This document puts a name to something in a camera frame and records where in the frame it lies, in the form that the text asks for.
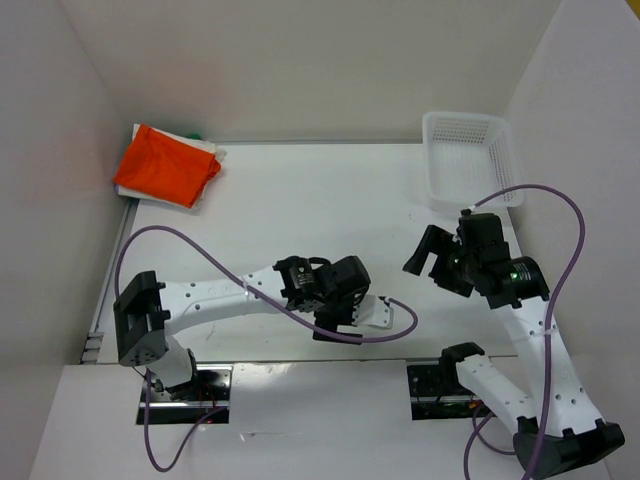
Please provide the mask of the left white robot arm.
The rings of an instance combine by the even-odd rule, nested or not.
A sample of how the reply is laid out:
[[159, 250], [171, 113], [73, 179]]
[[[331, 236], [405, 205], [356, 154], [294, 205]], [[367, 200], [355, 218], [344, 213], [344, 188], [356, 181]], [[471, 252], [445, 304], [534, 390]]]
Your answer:
[[254, 314], [310, 313], [316, 339], [358, 343], [341, 334], [353, 323], [368, 292], [369, 274], [356, 256], [335, 263], [319, 257], [290, 256], [238, 280], [161, 282], [155, 272], [137, 274], [114, 305], [118, 362], [149, 370], [174, 400], [203, 388], [194, 353], [180, 345], [179, 332], [201, 324]]

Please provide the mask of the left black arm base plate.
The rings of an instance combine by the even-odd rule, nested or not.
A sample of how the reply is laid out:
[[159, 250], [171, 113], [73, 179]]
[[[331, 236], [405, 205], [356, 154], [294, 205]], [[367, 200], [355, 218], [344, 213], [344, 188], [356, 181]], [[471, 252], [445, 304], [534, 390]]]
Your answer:
[[150, 425], [193, 425], [211, 414], [206, 424], [227, 424], [230, 414], [231, 364], [198, 364], [198, 385], [188, 393], [171, 393], [154, 373], [151, 373], [151, 392], [146, 395], [146, 381], [142, 382], [136, 424], [144, 423], [146, 400], [149, 400]]

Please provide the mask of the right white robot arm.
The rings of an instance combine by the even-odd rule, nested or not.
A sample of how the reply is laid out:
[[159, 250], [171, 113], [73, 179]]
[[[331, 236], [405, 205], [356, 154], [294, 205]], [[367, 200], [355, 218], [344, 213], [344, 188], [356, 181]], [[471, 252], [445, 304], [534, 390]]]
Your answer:
[[604, 419], [578, 378], [540, 267], [528, 256], [511, 256], [497, 215], [466, 210], [453, 233], [428, 226], [404, 271], [420, 275], [430, 255], [429, 276], [438, 287], [463, 297], [478, 293], [498, 312], [530, 390], [498, 372], [473, 342], [442, 351], [440, 385], [450, 393], [471, 392], [503, 422], [531, 478], [597, 463], [624, 445], [621, 427]]

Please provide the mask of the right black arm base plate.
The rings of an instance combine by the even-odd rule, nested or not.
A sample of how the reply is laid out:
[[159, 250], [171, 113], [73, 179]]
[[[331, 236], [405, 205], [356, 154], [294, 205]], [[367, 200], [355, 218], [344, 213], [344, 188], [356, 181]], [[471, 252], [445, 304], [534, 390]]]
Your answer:
[[437, 359], [408, 361], [406, 374], [413, 420], [470, 419], [489, 413], [479, 397], [445, 380]]

